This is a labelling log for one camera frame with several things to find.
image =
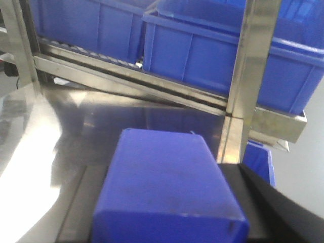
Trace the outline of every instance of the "metal tabletop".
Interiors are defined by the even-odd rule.
[[[28,85],[0,99],[0,242],[88,242],[123,129],[202,135],[216,155],[223,116],[93,90]]]

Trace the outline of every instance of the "metal shelf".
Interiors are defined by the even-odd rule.
[[[232,124],[229,122],[229,126],[224,126],[222,139],[224,146],[231,144],[228,134],[234,134],[236,147],[231,149],[238,150],[237,146],[242,148],[239,155],[244,153],[248,138],[289,150],[287,141],[296,142],[307,124],[305,114],[295,116],[256,106],[279,6],[280,0],[248,1],[229,98],[144,73],[135,65],[114,62],[111,58],[79,51],[68,45],[38,41],[26,0],[0,1],[8,28],[8,33],[0,29],[0,49],[16,57],[23,83],[33,82],[36,92],[40,90],[42,81],[48,78],[47,73],[104,92],[160,103],[173,102],[174,105],[181,104],[229,119],[242,119],[239,121],[241,125],[236,126],[240,127],[240,132],[229,132]],[[256,42],[256,36],[262,38],[262,42]],[[13,63],[12,55],[6,54],[0,58]],[[257,70],[258,75],[254,80],[243,80],[246,77],[243,73],[251,68]],[[239,162],[239,157],[236,156],[234,160]]]

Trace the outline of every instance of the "metal rack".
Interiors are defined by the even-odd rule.
[[[307,124],[305,114],[256,105],[280,3],[247,1],[229,98],[38,39],[27,0],[0,1],[6,26],[0,28],[0,50],[6,52],[1,58],[16,64],[21,82],[33,83],[36,93],[52,75],[103,92],[224,116],[218,161],[239,163],[248,139],[289,150],[288,142],[296,142]]]
[[[55,161],[46,161],[52,167],[46,179],[63,181],[51,209],[19,242],[90,242],[92,211],[120,132],[126,126],[159,129],[148,125],[152,112],[169,120],[180,114],[176,127],[184,117],[197,120],[206,128],[205,139],[219,163],[239,163],[248,139],[289,150],[288,142],[296,142],[307,124],[305,114],[295,116],[256,104],[280,2],[247,1],[227,98],[144,73],[136,65],[37,38],[28,0],[0,0],[6,26],[0,28],[0,51],[5,52],[0,58],[17,66],[24,86],[0,99],[0,122],[10,124],[8,133],[13,134],[0,150],[5,148],[9,163],[20,158],[15,161],[20,165],[17,171],[28,160],[29,176],[36,178],[43,173],[39,163],[34,156],[15,154],[15,148],[40,160],[39,148],[55,150]],[[80,89],[54,85],[53,77],[72,81]],[[120,117],[127,122],[119,124]],[[24,131],[19,133],[17,127]],[[40,136],[44,128],[61,135],[47,139],[47,134]],[[28,185],[23,179],[20,183]]]

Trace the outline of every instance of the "black cable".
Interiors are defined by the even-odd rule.
[[[18,89],[18,82],[19,82],[19,76],[18,76],[18,78],[17,78],[17,82],[16,82],[16,88]]]

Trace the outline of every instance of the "blue plastic bin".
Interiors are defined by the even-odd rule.
[[[124,130],[92,243],[243,243],[249,224],[203,138]]]
[[[143,69],[229,94],[238,36],[144,14]],[[272,46],[258,103],[300,114],[324,74],[324,59]]]
[[[154,0],[30,0],[40,36],[135,63],[143,54],[142,15]]]
[[[243,163],[275,187],[275,174],[271,151],[262,144],[249,142],[243,158]]]
[[[161,0],[160,15],[239,36],[246,0]],[[324,1],[282,0],[273,45],[324,57]]]

